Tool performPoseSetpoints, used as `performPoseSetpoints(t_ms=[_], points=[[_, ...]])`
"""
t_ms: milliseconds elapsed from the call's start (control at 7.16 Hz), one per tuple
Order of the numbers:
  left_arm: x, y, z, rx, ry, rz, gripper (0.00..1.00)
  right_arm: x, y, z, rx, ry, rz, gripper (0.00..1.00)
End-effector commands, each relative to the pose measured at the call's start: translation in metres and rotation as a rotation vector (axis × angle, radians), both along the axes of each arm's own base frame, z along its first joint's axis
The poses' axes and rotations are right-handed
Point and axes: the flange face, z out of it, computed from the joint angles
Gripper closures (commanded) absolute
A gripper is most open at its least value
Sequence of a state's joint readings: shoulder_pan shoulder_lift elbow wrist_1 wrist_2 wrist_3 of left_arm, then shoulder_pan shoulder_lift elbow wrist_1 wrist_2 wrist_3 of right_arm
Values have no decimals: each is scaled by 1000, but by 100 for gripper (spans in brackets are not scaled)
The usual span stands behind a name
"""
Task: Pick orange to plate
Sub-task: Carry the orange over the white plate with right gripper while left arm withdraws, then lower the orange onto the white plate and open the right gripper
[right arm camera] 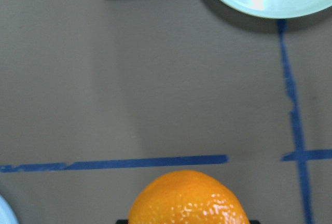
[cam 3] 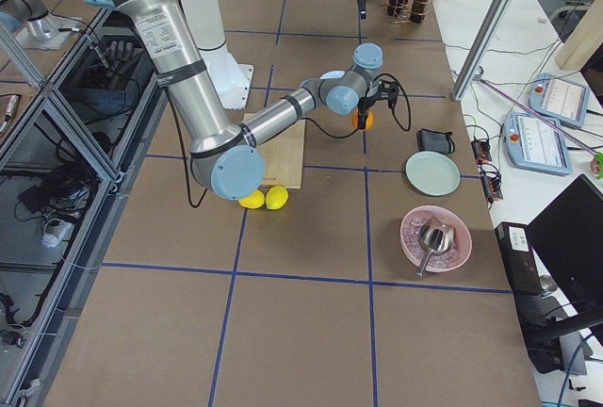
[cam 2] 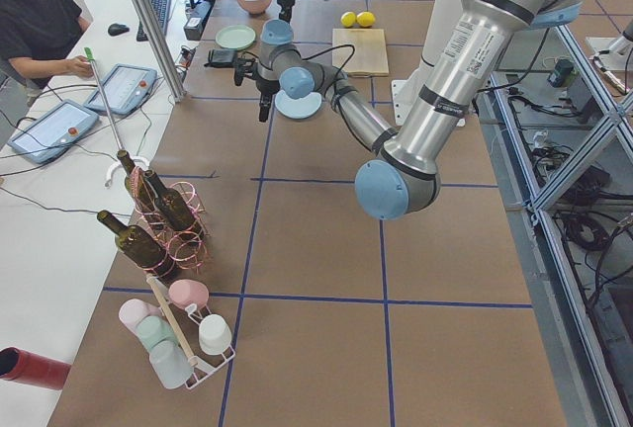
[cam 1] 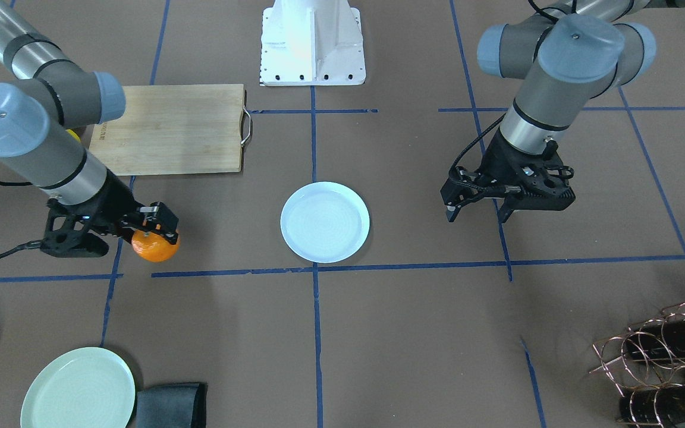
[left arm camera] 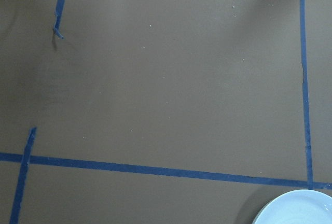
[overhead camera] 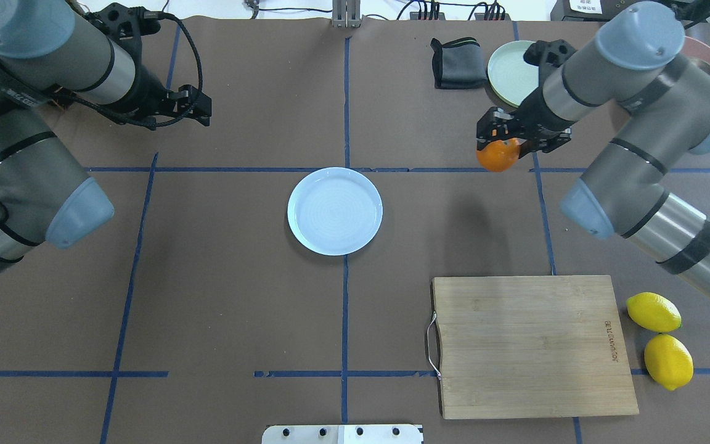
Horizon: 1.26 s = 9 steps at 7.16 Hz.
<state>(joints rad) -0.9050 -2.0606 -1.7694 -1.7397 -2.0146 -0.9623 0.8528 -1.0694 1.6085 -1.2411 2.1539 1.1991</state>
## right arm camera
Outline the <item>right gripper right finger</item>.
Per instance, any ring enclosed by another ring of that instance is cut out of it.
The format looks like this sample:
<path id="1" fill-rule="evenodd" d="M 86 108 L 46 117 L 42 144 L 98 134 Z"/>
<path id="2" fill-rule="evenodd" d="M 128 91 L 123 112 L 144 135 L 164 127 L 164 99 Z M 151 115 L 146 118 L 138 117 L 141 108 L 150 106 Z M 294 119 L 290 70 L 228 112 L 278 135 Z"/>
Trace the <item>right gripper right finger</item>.
<path id="1" fill-rule="evenodd" d="M 258 220 L 249 220 L 250 224 L 260 224 Z"/>

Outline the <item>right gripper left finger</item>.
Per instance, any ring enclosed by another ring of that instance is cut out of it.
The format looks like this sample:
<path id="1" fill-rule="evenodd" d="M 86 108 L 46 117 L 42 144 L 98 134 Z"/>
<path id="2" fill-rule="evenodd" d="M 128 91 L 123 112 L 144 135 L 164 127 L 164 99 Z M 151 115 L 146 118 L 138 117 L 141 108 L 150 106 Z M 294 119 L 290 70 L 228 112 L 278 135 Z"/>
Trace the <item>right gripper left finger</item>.
<path id="1" fill-rule="evenodd" d="M 127 219 L 118 219 L 115 224 L 128 224 L 128 220 Z"/>

